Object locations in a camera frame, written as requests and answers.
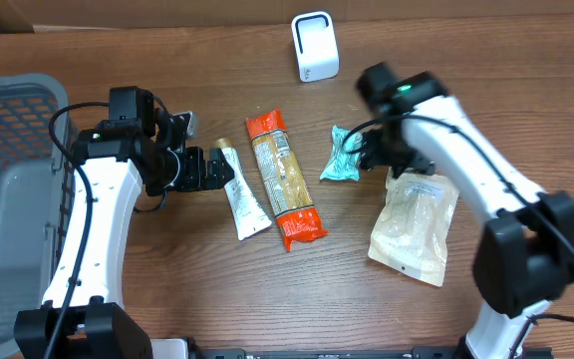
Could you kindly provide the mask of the white shampoo tube gold cap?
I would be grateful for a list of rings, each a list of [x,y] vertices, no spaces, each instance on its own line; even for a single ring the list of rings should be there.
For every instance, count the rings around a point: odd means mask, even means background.
[[[224,189],[232,210],[237,238],[243,241],[270,227],[272,221],[244,178],[238,152],[233,142],[230,139],[221,138],[216,140],[214,145],[222,150],[227,163],[234,172],[234,178],[224,186]]]

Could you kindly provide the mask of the teal snack wrapper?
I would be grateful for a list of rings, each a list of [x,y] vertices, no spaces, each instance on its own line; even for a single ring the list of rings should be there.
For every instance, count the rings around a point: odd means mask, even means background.
[[[350,131],[334,126],[331,131],[332,150],[319,180],[360,180],[357,167],[359,148],[363,143],[360,133],[350,135]]]

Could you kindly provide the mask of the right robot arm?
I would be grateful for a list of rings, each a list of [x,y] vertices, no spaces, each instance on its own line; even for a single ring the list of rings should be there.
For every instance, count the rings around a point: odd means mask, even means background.
[[[475,213],[481,238],[472,275],[482,297],[455,358],[549,358],[526,348],[530,318],[574,283],[574,200],[528,179],[473,125],[458,99],[431,73],[399,80],[384,63],[356,84],[374,119],[364,127],[359,167],[440,171]]]

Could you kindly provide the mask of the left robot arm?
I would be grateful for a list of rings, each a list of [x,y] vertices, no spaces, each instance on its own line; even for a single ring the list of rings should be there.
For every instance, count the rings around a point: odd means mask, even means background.
[[[18,313],[26,358],[198,358],[186,338],[152,339],[126,313],[123,263],[141,193],[166,197],[225,187],[234,170],[220,148],[188,147],[192,113],[171,114],[139,87],[112,88],[109,115],[66,148],[74,201],[57,269],[39,308]]]

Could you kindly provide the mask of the beige brown snack pouch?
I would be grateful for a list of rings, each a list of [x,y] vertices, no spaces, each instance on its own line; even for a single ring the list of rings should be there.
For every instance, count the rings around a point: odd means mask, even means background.
[[[403,173],[386,179],[386,203],[370,238],[368,257],[441,287],[446,238],[459,191],[445,176]]]

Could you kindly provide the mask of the orange spaghetti pasta package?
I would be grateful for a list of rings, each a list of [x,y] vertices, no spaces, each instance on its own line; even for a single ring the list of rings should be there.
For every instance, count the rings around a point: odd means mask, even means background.
[[[283,245],[325,236],[320,215],[293,152],[278,108],[245,121],[251,148],[272,207]]]

